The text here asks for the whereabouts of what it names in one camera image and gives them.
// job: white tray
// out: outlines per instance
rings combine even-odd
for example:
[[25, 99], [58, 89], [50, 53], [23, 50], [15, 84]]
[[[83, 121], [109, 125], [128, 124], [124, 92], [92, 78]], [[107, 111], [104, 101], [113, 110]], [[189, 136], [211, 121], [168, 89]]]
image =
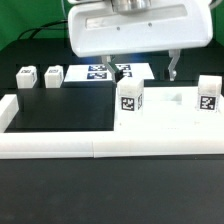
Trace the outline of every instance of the white tray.
[[0, 158], [68, 158], [224, 153], [224, 99], [195, 109], [197, 87], [145, 88], [143, 116], [104, 132], [1, 133]]

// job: small white cube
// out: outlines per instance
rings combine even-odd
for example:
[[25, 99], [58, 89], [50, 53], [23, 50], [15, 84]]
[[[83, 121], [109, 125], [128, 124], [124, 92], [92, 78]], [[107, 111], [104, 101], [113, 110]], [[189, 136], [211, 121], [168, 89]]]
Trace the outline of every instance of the small white cube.
[[37, 81], [35, 66], [22, 67], [16, 75], [18, 89], [31, 89]]
[[221, 89], [221, 76], [201, 75], [198, 82], [197, 109], [217, 112]]
[[63, 67], [50, 66], [44, 75], [46, 88], [60, 88], [64, 80]]
[[138, 112], [143, 107], [144, 80], [124, 77], [117, 84], [120, 111]]

